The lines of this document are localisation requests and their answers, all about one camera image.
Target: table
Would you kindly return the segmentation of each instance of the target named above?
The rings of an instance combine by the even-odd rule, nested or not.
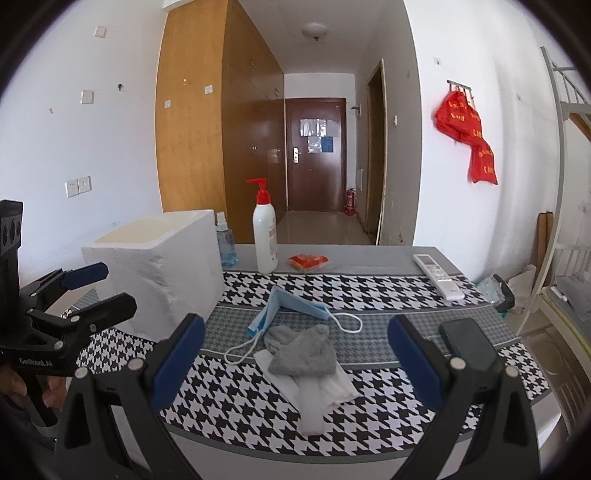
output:
[[[237,474],[253,479],[288,478],[283,462],[290,462],[290,473],[297,471],[312,478],[353,478],[362,471],[371,478],[390,478],[434,416],[414,398],[412,386],[385,341],[385,325],[400,311],[408,313],[421,334],[443,349],[434,330],[437,322],[474,317],[507,362],[520,368],[538,432],[548,430],[560,417],[556,399],[527,349],[438,250],[281,245],[280,267],[268,277],[246,271],[255,265],[253,245],[238,245],[237,252],[239,264],[225,272],[226,294],[207,322],[206,344],[174,404],[161,413],[204,478]],[[324,254],[331,263],[307,276],[295,274],[284,263],[289,256],[307,252]],[[432,255],[460,283],[466,300],[451,306],[442,302],[414,264],[416,253]],[[297,434],[297,412],[262,377],[251,359],[229,367],[220,358],[228,345],[245,340],[244,326],[263,307],[265,293],[273,284],[310,300],[328,300],[333,309],[365,316],[366,337],[356,337],[354,345],[351,338],[344,339],[331,329],[339,362],[364,396],[327,416],[329,431],[322,437],[305,439]],[[278,322],[305,327],[306,319],[289,312],[281,312],[277,318]],[[108,371],[151,348],[146,340],[107,330],[83,352],[79,363]],[[478,413],[476,407],[470,412],[456,446],[457,455],[450,459],[448,468],[461,461],[460,453],[467,448]],[[135,460],[141,461],[139,452],[135,454]],[[216,459],[215,465],[210,464],[212,459]],[[296,463],[301,465],[293,469]]]

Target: metal bed frame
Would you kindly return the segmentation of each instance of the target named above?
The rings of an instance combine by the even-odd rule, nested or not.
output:
[[[522,315],[517,335],[521,335],[530,314],[541,310],[573,352],[587,376],[586,380],[591,381],[591,345],[582,338],[570,319],[552,301],[547,291],[550,287],[544,287],[548,275],[550,275],[550,285],[553,286],[556,284],[557,276],[587,272],[591,267],[591,245],[567,245],[558,243],[563,219],[564,183],[567,168],[566,122],[573,121],[573,118],[579,117],[591,129],[591,120],[588,117],[591,115],[591,105],[567,75],[567,72],[575,72],[576,69],[574,67],[556,65],[550,58],[548,50],[545,47],[542,47],[542,54],[550,75],[558,117],[558,135],[560,140],[558,196],[556,212],[554,214],[554,225],[548,241],[548,248]],[[559,82],[564,85],[562,92],[561,88],[559,88]],[[544,332],[540,332],[539,329],[535,330],[530,332],[528,336],[535,336],[540,333],[549,335],[545,329],[543,330]],[[563,366],[570,371],[569,380],[560,385],[553,385],[559,399],[560,408],[563,411],[563,418],[570,432],[584,410],[587,401],[586,389],[580,383],[582,379],[578,379],[565,362],[555,343],[554,346],[560,355]]]
[[[554,214],[554,225],[552,233],[548,241],[548,250],[544,261],[538,272],[538,277],[531,292],[525,312],[523,314],[521,325],[517,330],[517,335],[520,335],[523,328],[532,312],[536,303],[537,297],[542,292],[544,281],[552,270],[553,280],[557,274],[564,275],[564,270],[558,269],[563,263],[563,255],[569,252],[566,268],[569,268],[572,273],[576,271],[586,270],[589,268],[591,246],[585,247],[581,245],[563,245],[558,243],[558,235],[560,233],[560,226],[563,218],[563,200],[564,200],[564,181],[566,177],[566,160],[567,160],[567,141],[565,124],[573,115],[580,116],[585,124],[591,129],[591,120],[588,115],[591,115],[591,105],[586,100],[582,92],[577,88],[574,82],[568,77],[566,72],[576,71],[574,67],[560,67],[556,65],[545,47],[542,47],[542,54],[548,68],[550,80],[552,83],[552,90],[554,93],[554,100],[556,102],[556,112],[558,116],[558,138],[560,141],[560,164],[558,174],[558,197],[556,200],[556,212]],[[558,79],[561,78],[564,83],[564,90],[567,101],[561,99],[561,94],[558,89]]]

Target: blue liquid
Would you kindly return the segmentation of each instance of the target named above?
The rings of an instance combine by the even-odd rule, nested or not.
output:
[[[238,262],[236,248],[234,247],[234,234],[230,229],[225,232],[217,232],[217,244],[220,248],[220,259],[223,267],[233,267]]]

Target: wooden wardrobe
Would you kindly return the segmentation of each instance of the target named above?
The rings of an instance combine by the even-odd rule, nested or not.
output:
[[[236,243],[253,243],[258,187],[246,181],[269,179],[279,222],[287,210],[284,146],[283,71],[238,0],[172,10],[156,91],[164,211],[226,212]]]

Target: houndstooth tablecloth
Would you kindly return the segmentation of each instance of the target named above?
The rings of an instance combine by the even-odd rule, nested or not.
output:
[[[550,390],[525,346],[514,337],[508,339],[510,334],[505,331],[504,321],[491,316],[494,309],[486,305],[465,278],[456,280],[466,292],[466,299],[453,304],[446,304],[426,277],[417,276],[275,274],[263,277],[255,273],[226,272],[225,280],[226,294],[216,310],[255,309],[256,313],[265,304],[271,287],[277,284],[300,297],[327,303],[333,310],[382,317],[405,312],[410,318],[419,316],[419,325],[426,325],[423,317],[429,312],[445,311],[454,317],[476,318],[478,313],[489,322],[496,318],[498,324],[494,329],[498,339],[505,339],[502,346],[497,343],[499,354],[508,364],[519,368],[528,398],[535,403]],[[93,297],[91,293],[74,308],[94,301],[96,295]],[[207,324],[207,342],[223,346],[220,333],[210,328],[212,317]],[[87,365],[93,372],[113,371],[133,357],[144,357],[152,347],[147,340],[109,329],[94,337],[78,363]],[[335,348],[340,361],[345,353],[339,351],[337,343]],[[434,417],[432,411],[416,400],[412,385],[393,356],[383,359],[384,362],[354,358],[345,370],[363,396],[326,415],[324,435],[302,437],[297,433],[297,410],[265,380],[256,365],[229,366],[219,357],[214,351],[202,350],[195,359],[173,405],[161,412],[171,431],[244,455],[290,462],[366,462],[408,455]],[[462,434],[475,430],[479,413],[477,407],[470,410]]]

